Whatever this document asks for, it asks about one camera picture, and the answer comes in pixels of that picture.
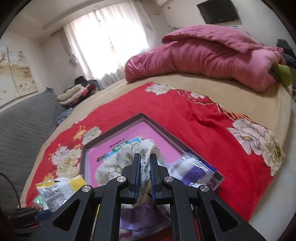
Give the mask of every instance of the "beige sheet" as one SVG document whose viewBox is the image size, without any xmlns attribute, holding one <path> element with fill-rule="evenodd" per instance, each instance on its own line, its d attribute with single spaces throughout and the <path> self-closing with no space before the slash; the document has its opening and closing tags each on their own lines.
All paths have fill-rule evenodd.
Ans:
<svg viewBox="0 0 296 241">
<path fill-rule="evenodd" d="M 288 91 L 280 83 L 271 86 L 265 93 L 258 94 L 238 81 L 214 80 L 193 74 L 167 74 L 132 84 L 121 80 L 79 104 L 41 147 L 36 163 L 21 195 L 22 207 L 26 205 L 25 197 L 28 188 L 46 148 L 62 131 L 70 128 L 72 124 L 81 120 L 99 106 L 149 81 L 207 95 L 213 101 L 225 107 L 227 111 L 245 114 L 254 122 L 273 131 L 281 145 L 283 146 L 284 144 L 290 120 L 291 98 Z"/>
</svg>

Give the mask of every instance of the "metal screw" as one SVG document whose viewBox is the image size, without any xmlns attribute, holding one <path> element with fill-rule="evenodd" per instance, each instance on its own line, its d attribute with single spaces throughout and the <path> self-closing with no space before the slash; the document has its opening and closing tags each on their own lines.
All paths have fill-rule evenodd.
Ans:
<svg viewBox="0 0 296 241">
<path fill-rule="evenodd" d="M 126 177 L 120 176 L 120 177 L 117 178 L 117 181 L 119 181 L 120 183 L 125 182 L 126 181 Z"/>
<path fill-rule="evenodd" d="M 207 192 L 207 191 L 209 191 L 209 187 L 208 187 L 207 185 L 201 185 L 201 186 L 200 186 L 200 190 L 201 190 L 202 192 Z"/>
<path fill-rule="evenodd" d="M 166 181 L 167 183 L 171 183 L 173 180 L 174 180 L 173 177 L 170 177 L 170 176 L 165 177 L 165 181 Z"/>
<path fill-rule="evenodd" d="M 84 192 L 88 192 L 88 191 L 90 191 L 90 189 L 91 189 L 91 186 L 89 186 L 89 185 L 82 187 L 82 191 L 84 191 Z"/>
</svg>

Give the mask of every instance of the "air conditioner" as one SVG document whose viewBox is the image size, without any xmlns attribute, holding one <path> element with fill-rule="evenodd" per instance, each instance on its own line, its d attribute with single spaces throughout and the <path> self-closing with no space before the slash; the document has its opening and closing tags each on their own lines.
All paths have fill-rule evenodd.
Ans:
<svg viewBox="0 0 296 241">
<path fill-rule="evenodd" d="M 166 2 L 168 2 L 169 0 L 156 0 L 156 2 L 158 3 L 159 6 L 164 5 Z"/>
</svg>

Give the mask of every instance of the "green cloth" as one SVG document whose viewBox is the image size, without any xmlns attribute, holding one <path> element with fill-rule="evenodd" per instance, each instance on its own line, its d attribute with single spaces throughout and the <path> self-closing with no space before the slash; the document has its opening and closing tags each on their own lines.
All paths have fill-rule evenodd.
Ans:
<svg viewBox="0 0 296 241">
<path fill-rule="evenodd" d="M 273 64 L 269 73 L 285 86 L 289 86 L 292 82 L 291 70 L 287 65 Z"/>
</svg>

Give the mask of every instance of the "red floral bedspread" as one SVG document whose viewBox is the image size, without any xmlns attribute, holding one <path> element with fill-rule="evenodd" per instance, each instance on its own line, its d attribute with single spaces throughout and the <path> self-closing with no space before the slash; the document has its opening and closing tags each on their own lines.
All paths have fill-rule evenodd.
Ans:
<svg viewBox="0 0 296 241">
<path fill-rule="evenodd" d="M 207 96 L 155 83 L 100 106 L 62 132 L 44 153 L 27 206 L 38 196 L 36 183 L 76 176 L 85 143 L 141 112 L 225 176 L 218 195 L 248 221 L 284 158 L 274 134 L 247 116 L 226 112 Z"/>
</svg>

